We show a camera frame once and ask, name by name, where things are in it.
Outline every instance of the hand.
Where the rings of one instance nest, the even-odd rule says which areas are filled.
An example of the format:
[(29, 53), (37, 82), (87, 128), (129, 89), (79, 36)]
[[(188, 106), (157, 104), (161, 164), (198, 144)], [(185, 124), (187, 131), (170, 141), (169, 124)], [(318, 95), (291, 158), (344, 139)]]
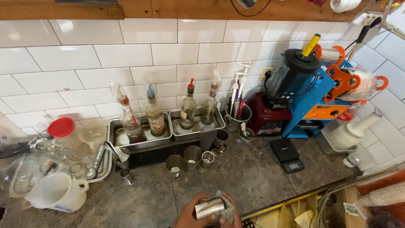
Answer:
[(215, 214), (202, 219), (194, 219), (193, 212), (196, 204), (208, 195), (197, 194), (189, 203), (182, 206), (180, 215), (176, 218), (173, 228), (205, 228), (215, 220)]
[(232, 225), (226, 219), (220, 219), (222, 228), (243, 228), (241, 218), (239, 217), (238, 210), (236, 209), (235, 200), (232, 197), (228, 196), (225, 192), (222, 192), (222, 195), (225, 196), (230, 203), (233, 205), (233, 222)]

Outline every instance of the metal tray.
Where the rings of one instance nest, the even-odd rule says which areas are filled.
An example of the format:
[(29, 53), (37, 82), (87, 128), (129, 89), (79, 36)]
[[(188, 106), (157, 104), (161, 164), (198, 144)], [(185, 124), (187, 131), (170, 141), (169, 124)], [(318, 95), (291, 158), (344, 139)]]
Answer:
[[(119, 146), (119, 147), (120, 148), (124, 147), (124, 148), (127, 148), (129, 151), (134, 151), (134, 150), (139, 150), (139, 149), (143, 149), (143, 148), (159, 146), (159, 145), (164, 145), (164, 144), (170, 143), (170, 137), (172, 137), (172, 135), (173, 135), (171, 121), (169, 118), (169, 114), (167, 114), (166, 112), (163, 113), (163, 116), (164, 116), (164, 120), (166, 122), (167, 131), (168, 131), (167, 137), (155, 139), (155, 140), (148, 140), (145, 142), (138, 142), (138, 143), (133, 143), (133, 144), (128, 144), (128, 145), (123, 145), (123, 146)], [(142, 125), (149, 125), (146, 115), (141, 116), (141, 123), (142, 123)], [(114, 144), (114, 146), (115, 146), (115, 133), (120, 128), (122, 128), (121, 118), (113, 119), (110, 121), (109, 130), (108, 130), (108, 139), (110, 142), (112, 142)]]
[[(203, 113), (203, 107), (197, 108), (196, 109), (196, 117), (201, 116)], [(172, 121), (173, 119), (180, 119), (180, 110), (174, 110), (169, 112), (170, 116), (170, 127), (172, 128), (171, 131), (173, 132), (174, 138), (176, 141), (184, 141), (188, 139), (194, 139), (194, 138), (199, 138), (201, 129), (195, 132), (191, 133), (186, 133), (186, 134), (177, 134), (175, 131), (175, 126), (173, 126)], [(214, 114), (214, 123), (216, 124), (216, 130), (222, 129), (225, 127), (225, 122), (224, 119), (222, 118), (221, 113), (217, 108), (215, 108), (215, 114)]]
[(89, 182), (89, 183), (97, 182), (97, 181), (104, 179), (106, 176), (108, 176), (108, 174), (111, 171), (112, 163), (113, 163), (113, 160), (112, 160), (111, 151), (105, 150), (103, 157), (100, 161), (100, 165), (97, 169), (96, 176), (93, 179), (88, 180), (87, 182)]
[(354, 145), (347, 150), (339, 151), (339, 150), (335, 150), (330, 145), (330, 143), (325, 135), (329, 134), (330, 132), (332, 132), (333, 130), (338, 128), (339, 126), (340, 126), (340, 124), (336, 120), (334, 120), (331, 123), (329, 123), (328, 125), (326, 125), (326, 127), (324, 127), (318, 134), (316, 134), (314, 136), (316, 142), (318, 142), (318, 144), (321, 147), (321, 149), (323, 150), (323, 152), (327, 155), (339, 155), (339, 154), (344, 154), (348, 151), (355, 151), (357, 149), (357, 146)]

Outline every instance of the countertop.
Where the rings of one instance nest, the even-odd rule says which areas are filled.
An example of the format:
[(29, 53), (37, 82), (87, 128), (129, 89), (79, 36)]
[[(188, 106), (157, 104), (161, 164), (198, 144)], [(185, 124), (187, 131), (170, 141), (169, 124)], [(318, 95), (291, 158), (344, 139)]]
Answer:
[(305, 169), (285, 174), (269, 146), (279, 137), (242, 143), (235, 136), (230, 134), (227, 151), (209, 169), (199, 167), (179, 178), (172, 178), (160, 163), (132, 170), (135, 186), (130, 187), (112, 170), (103, 181), (90, 184), (85, 204), (73, 213), (22, 211), (21, 200), (0, 197), (0, 206), (7, 209), (0, 226), (167, 228), (198, 191), (210, 196), (219, 189), (228, 193), (240, 215), (247, 216), (358, 174), (343, 164), (343, 155), (324, 154), (313, 138), (291, 139)]

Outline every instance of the checkered cloth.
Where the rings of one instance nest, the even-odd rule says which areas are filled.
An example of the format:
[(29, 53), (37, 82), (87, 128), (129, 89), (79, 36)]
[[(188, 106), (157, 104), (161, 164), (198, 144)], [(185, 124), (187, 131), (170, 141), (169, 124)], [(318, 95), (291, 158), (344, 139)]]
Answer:
[(229, 224), (232, 224), (233, 222), (233, 205), (231, 202), (222, 195), (222, 191), (218, 190), (217, 194), (215, 196), (221, 197), (222, 201), (225, 203), (225, 210), (221, 212), (221, 218), (226, 219)]

